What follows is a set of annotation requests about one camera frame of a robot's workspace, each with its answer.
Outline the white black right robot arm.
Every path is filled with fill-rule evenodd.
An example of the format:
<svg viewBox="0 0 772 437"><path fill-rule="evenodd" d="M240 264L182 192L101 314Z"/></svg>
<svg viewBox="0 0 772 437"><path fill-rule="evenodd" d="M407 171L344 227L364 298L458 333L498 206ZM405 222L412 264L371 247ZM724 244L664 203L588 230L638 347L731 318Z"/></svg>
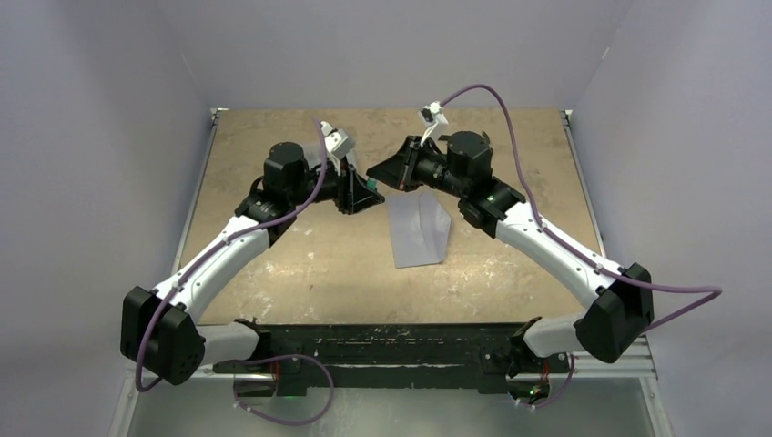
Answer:
<svg viewBox="0 0 772 437"><path fill-rule="evenodd" d="M493 150L484 132L408 136L369 178L402 192L426 186L458 199L462 217L489 237L520 250L564 285L584 311L534 318L511 337L509 374L531 371L546 357L585 351L616 362L654 319L651 275L637 263L625 268L577 243L534 212L525 195L493 175Z"/></svg>

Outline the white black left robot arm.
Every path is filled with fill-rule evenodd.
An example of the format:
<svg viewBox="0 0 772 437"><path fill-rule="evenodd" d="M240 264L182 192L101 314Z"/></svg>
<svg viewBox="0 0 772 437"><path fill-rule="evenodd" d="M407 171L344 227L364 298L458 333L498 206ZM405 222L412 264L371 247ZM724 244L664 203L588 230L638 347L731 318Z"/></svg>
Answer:
<svg viewBox="0 0 772 437"><path fill-rule="evenodd" d="M309 204L330 200L340 213L353 215L383 203L383 196L357 172L353 141L333 133L324 144L316 166L302 146L274 145L262 176L218 236L153 289L135 287L126 295L119 350L137 372L148 370L179 385L203 365L237 361L250 372L269 366L268 336L255 323L198 322L225 286L271 248Z"/></svg>

